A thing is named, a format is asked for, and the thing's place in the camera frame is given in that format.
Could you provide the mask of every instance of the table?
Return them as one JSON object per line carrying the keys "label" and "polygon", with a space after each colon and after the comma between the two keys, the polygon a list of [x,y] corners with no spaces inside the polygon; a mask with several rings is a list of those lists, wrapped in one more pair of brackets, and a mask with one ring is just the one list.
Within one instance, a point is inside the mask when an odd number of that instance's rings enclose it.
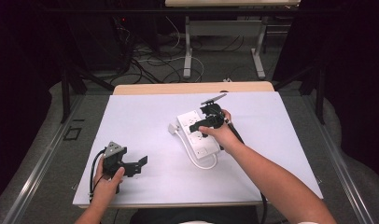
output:
{"label": "table", "polygon": [[[276,7],[295,6],[300,2],[301,0],[166,0],[165,5],[168,7]],[[251,54],[259,79],[265,79],[260,49],[267,22],[267,17],[262,17],[260,21],[191,21],[190,17],[186,16],[186,58],[183,77],[190,77],[192,35],[245,35],[258,37],[256,47],[251,49]]]}
{"label": "table", "polygon": [[91,163],[109,141],[128,147],[123,158],[126,162],[148,156],[142,174],[125,177],[120,193],[110,204],[112,207],[260,203],[260,192],[225,151],[218,153],[215,168],[201,170],[190,162],[178,137],[167,131],[168,124],[177,115],[199,108],[202,101],[221,91],[228,94],[218,104],[232,113],[232,121],[245,143],[288,169],[323,198],[280,95],[271,83],[178,83],[116,88],[110,96],[73,204],[89,205]]}

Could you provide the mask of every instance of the black pants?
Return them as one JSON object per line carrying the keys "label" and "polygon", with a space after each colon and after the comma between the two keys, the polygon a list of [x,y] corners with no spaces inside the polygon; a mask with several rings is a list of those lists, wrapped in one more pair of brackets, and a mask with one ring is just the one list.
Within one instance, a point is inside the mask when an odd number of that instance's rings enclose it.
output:
{"label": "black pants", "polygon": [[184,207],[139,209],[131,224],[177,224],[188,221],[215,224],[258,224],[256,206]]}

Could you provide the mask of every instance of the plug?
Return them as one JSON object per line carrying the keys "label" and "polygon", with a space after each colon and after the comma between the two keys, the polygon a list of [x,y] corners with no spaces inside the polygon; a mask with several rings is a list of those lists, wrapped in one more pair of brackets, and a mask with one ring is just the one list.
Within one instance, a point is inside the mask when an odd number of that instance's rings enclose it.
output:
{"label": "plug", "polygon": [[169,131],[169,133],[171,133],[171,134],[175,134],[175,132],[178,131],[178,125],[175,124],[175,123],[170,123],[170,124],[169,124],[169,127],[168,127],[168,131]]}

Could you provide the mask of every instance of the white power strip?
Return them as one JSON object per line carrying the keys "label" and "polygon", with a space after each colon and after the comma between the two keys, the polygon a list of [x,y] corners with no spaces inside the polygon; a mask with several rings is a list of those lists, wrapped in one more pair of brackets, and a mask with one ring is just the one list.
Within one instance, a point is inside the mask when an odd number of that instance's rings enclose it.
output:
{"label": "white power strip", "polygon": [[177,116],[177,120],[198,160],[219,152],[219,144],[213,136],[203,137],[201,132],[190,132],[190,125],[201,120],[196,110]]}

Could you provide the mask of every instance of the white tabletop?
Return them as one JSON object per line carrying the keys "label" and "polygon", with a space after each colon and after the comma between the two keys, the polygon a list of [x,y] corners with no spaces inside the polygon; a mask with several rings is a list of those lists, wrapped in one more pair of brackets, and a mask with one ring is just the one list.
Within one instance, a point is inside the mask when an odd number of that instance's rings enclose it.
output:
{"label": "white tabletop", "polygon": [[166,0],[168,7],[294,6],[301,0]]}
{"label": "white tabletop", "polygon": [[[124,162],[148,156],[141,174],[124,177],[111,206],[259,203],[260,192],[225,151],[218,153],[216,167],[199,169],[191,163],[180,139],[167,131],[177,115],[195,109],[203,117],[201,102],[218,95],[216,92],[110,96],[73,204],[89,204],[91,163],[110,141],[128,148]],[[248,146],[292,172],[323,197],[278,92],[228,92],[217,103],[232,113],[235,128]]]}

